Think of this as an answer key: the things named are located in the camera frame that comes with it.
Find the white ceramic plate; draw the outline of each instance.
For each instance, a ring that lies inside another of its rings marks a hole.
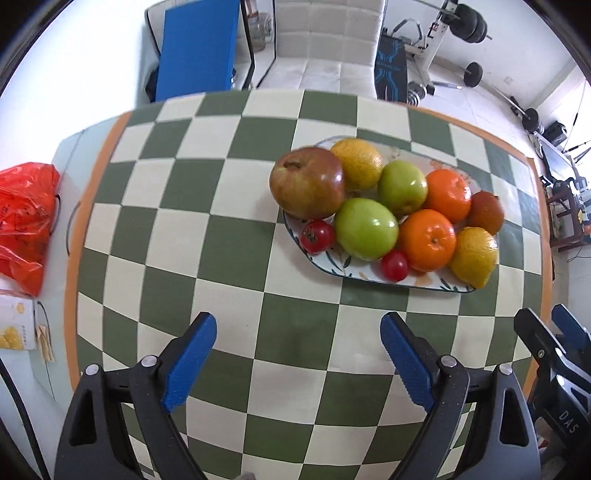
[[[330,137],[322,142],[319,142],[316,146],[326,149],[330,149],[338,140],[346,137]],[[370,142],[375,148],[382,154],[382,157],[386,162],[392,160],[406,160],[414,163],[425,175],[433,170],[439,170],[441,168],[447,168],[459,173],[468,183],[472,194],[480,191],[480,186],[474,181],[466,172],[460,170],[457,167],[453,167],[439,160],[431,160],[423,157],[416,153],[401,150],[396,147],[390,147],[388,145]],[[364,192],[363,196],[377,200],[377,189]],[[419,273],[410,271],[407,278],[400,282],[392,282],[384,278],[380,272],[379,260],[373,262],[366,262],[359,258],[351,257],[345,252],[340,245],[335,245],[334,248],[330,248],[326,252],[322,252],[318,255],[310,255],[300,246],[300,236],[304,227],[308,224],[308,220],[300,220],[294,218],[286,213],[283,214],[285,227],[293,238],[293,241],[300,247],[302,253],[310,260],[315,266],[322,271],[327,272],[331,275],[338,277],[349,277],[357,278],[358,280],[369,281],[374,283],[392,284],[404,287],[412,288],[426,288],[427,290],[445,290],[454,291],[458,293],[468,293],[475,289],[460,281],[449,269],[449,267],[443,267],[433,272],[419,275]]]

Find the checkered tablecloth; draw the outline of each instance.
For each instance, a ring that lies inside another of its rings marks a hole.
[[[506,211],[500,264],[469,294],[327,275],[293,244],[268,187],[273,162],[302,145],[351,135],[458,166]],[[398,311],[439,354],[467,367],[529,353],[513,332],[540,311],[535,174],[504,150],[404,105],[298,90],[188,96],[133,112],[108,164],[78,282],[80,370],[134,365],[180,336],[200,311],[215,348],[173,416],[208,477],[384,480],[424,418],[379,339]],[[157,476],[133,409],[129,433]],[[442,475],[461,454],[466,407]]]

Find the blue board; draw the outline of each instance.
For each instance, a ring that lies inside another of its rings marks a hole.
[[[229,90],[239,0],[200,0],[166,11],[156,101]]]

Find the red apple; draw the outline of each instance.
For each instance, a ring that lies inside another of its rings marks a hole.
[[[282,156],[271,170],[269,187],[285,212],[302,219],[327,218],[345,199],[340,160],[319,147],[299,148]]]

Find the white chair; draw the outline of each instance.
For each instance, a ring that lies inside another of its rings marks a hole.
[[[376,98],[385,0],[276,0],[277,59],[260,88]]]

